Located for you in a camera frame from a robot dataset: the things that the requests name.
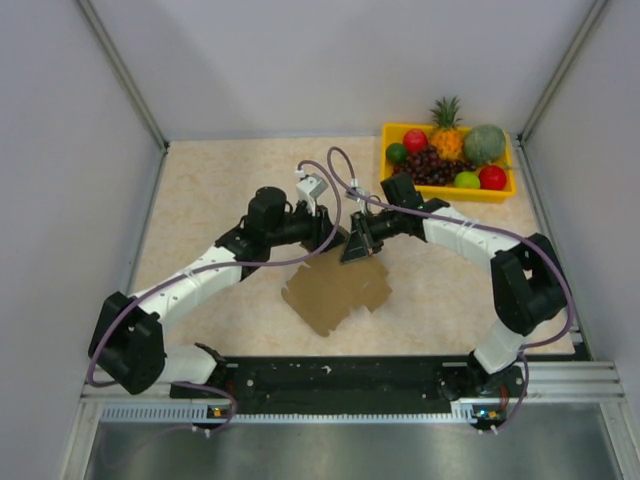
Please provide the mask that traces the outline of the brown cardboard box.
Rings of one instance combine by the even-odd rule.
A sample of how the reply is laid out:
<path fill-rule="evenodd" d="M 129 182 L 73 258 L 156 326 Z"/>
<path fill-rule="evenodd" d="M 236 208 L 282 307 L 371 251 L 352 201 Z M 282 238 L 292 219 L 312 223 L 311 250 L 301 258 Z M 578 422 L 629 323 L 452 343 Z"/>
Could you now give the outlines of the brown cardboard box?
<path fill-rule="evenodd" d="M 375 312 L 389 298 L 388 269 L 376 257 L 343 263 L 340 245 L 302 263 L 281 290 L 287 305 L 321 337 L 352 313 Z"/>

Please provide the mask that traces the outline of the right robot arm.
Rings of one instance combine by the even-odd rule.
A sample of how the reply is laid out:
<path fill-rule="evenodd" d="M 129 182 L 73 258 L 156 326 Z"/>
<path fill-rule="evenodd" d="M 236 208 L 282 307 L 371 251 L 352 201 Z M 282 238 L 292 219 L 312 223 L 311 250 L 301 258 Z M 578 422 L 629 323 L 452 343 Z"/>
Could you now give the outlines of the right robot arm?
<path fill-rule="evenodd" d="M 381 251 L 384 241 L 406 234 L 445 247 L 491 277 L 497 320 L 471 352 L 466 380 L 487 396 L 504 380 L 503 370 L 517 358 L 526 338 L 569 304 L 568 289 L 549 240 L 527 238 L 483 227 L 448 202 L 424 200 L 406 173 L 381 182 L 389 206 L 376 214 L 351 215 L 351 231 L 340 257 L 343 264 Z"/>

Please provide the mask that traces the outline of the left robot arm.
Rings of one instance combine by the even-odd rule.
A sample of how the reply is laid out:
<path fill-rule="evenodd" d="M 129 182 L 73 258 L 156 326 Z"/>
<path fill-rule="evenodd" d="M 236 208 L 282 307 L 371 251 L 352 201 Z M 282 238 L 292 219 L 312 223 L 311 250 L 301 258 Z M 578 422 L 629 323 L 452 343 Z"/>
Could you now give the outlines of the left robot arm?
<path fill-rule="evenodd" d="M 165 335 L 214 294 L 271 265 L 275 247 L 299 244 L 309 255 L 341 245 L 344 234 L 318 199 L 325 181 L 310 175 L 296 185 L 298 201 L 262 187 L 239 224 L 195 261 L 160 284 L 127 296 L 115 292 L 103 303 L 88 348 L 90 385 L 119 385 L 132 395 L 156 383 L 192 383 L 205 396 L 226 387 L 221 358 L 197 344 L 167 347 Z"/>

